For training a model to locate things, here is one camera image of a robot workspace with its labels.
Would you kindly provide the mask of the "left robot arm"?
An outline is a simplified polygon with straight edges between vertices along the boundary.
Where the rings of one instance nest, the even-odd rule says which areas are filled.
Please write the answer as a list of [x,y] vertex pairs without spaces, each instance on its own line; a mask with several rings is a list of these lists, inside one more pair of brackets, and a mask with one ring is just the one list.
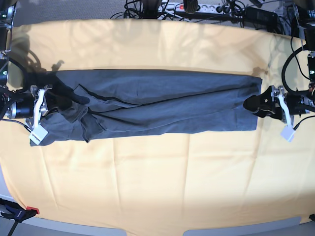
[[[281,85],[249,97],[244,108],[260,118],[271,117],[293,126],[295,116],[315,112],[315,2],[294,0],[286,16],[291,23],[291,54],[281,69]],[[307,80],[305,88],[293,88],[289,83],[293,61]]]

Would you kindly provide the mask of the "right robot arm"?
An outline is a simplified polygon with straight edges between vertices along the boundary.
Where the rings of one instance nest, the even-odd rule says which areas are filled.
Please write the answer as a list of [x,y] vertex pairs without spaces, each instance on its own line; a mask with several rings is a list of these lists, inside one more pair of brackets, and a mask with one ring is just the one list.
[[[40,74],[44,77],[55,75],[64,63],[63,60],[54,64],[50,72],[41,69],[30,73],[9,56],[16,8],[15,0],[0,2],[0,118],[9,122],[25,119],[30,121],[32,126],[39,126],[42,118],[50,113],[60,113],[70,123],[88,119],[87,107],[59,94],[56,86],[44,82],[39,77]],[[18,90],[10,90],[7,86],[11,64],[22,73]]]

